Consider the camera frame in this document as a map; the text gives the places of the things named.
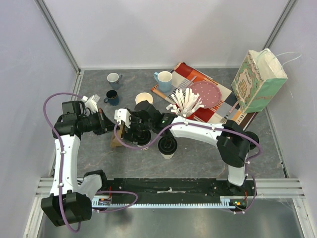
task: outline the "metal corner post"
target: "metal corner post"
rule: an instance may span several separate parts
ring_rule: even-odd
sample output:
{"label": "metal corner post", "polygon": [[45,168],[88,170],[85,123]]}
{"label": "metal corner post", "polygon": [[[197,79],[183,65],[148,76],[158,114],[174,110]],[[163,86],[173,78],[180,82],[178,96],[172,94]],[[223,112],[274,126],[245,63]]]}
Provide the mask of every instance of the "metal corner post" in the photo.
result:
{"label": "metal corner post", "polygon": [[286,21],[288,15],[290,14],[291,10],[293,9],[293,7],[295,6],[295,3],[297,2],[297,0],[289,0],[284,8],[284,10],[282,11],[279,19],[277,20],[270,36],[268,37],[265,45],[263,46],[263,49],[265,48],[269,48],[273,41],[275,40],[278,32],[280,31],[280,29],[282,28],[284,22]]}
{"label": "metal corner post", "polygon": [[77,73],[79,73],[81,71],[81,69],[80,69],[78,63],[76,62],[73,54],[71,53],[66,41],[64,40],[64,38],[63,38],[57,24],[55,23],[47,5],[44,2],[44,0],[34,0],[34,1],[37,4],[37,6],[39,7],[40,11],[42,12],[43,17],[45,18],[46,22],[50,26],[50,28],[51,28],[53,34],[55,35],[58,43],[60,44],[61,48],[63,49],[63,51],[67,55],[69,62],[71,63],[71,65],[73,66],[75,71]]}

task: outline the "gray tabletop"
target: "gray tabletop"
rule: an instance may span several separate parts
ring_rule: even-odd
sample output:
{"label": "gray tabletop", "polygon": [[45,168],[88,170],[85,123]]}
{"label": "gray tabletop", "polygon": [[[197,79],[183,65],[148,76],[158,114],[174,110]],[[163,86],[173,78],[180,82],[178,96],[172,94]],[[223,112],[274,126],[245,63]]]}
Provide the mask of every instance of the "gray tabletop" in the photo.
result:
{"label": "gray tabletop", "polygon": [[[155,85],[154,72],[163,69],[131,70],[89,70],[85,71],[80,88],[80,95],[98,94],[101,107],[107,117],[114,121],[114,110],[135,107],[135,97],[141,92],[152,94],[153,105],[161,112],[167,112],[166,102],[151,92]],[[200,69],[223,86],[230,84],[237,72],[236,68]],[[111,106],[103,102],[106,92],[111,89],[106,76],[116,72],[122,74],[121,88],[118,89],[120,103]],[[260,138],[264,153],[251,161],[249,172],[257,178],[284,178],[282,165],[269,128],[265,112],[261,112],[248,128]],[[172,159],[164,159],[157,142],[147,151],[131,150],[123,146],[110,147],[111,133],[95,136],[86,133],[82,136],[78,153],[78,176],[85,172],[102,169],[108,178],[225,178],[227,166],[222,161],[218,150],[209,144],[186,138],[178,138],[178,149]]]}

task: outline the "blue mug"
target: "blue mug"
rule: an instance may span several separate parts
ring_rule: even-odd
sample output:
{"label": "blue mug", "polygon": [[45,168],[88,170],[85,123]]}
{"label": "blue mug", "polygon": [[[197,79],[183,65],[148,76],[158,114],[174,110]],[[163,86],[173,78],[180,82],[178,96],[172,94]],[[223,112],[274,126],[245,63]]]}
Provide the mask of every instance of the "blue mug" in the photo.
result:
{"label": "blue mug", "polygon": [[167,93],[172,90],[172,74],[168,71],[162,71],[160,73],[154,73],[154,78],[158,82],[158,89]]}
{"label": "blue mug", "polygon": [[121,87],[121,85],[119,84],[121,78],[122,74],[119,76],[117,73],[110,73],[107,76],[107,81],[109,82],[111,88],[117,90]]}
{"label": "blue mug", "polygon": [[117,91],[110,90],[106,93],[106,98],[104,99],[104,103],[109,103],[112,106],[117,106],[120,102]]}

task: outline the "polka dot plate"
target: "polka dot plate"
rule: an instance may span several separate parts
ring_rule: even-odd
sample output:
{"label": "polka dot plate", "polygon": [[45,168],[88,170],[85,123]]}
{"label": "polka dot plate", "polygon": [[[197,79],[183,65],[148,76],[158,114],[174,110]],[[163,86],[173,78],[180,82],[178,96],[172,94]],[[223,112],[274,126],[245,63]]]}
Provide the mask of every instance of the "polka dot plate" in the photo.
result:
{"label": "polka dot plate", "polygon": [[221,100],[220,89],[213,83],[201,81],[194,83],[191,87],[194,94],[199,93],[204,108],[213,108]]}

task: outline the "light blue mug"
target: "light blue mug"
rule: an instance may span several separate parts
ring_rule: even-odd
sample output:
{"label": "light blue mug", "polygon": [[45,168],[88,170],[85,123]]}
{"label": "light blue mug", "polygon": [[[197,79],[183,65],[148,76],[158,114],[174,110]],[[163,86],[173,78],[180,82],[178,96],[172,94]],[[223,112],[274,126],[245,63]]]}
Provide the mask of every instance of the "light blue mug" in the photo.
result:
{"label": "light blue mug", "polygon": [[158,82],[158,89],[167,93],[172,90],[172,74],[168,71],[162,71],[160,73],[154,73],[154,78]]}

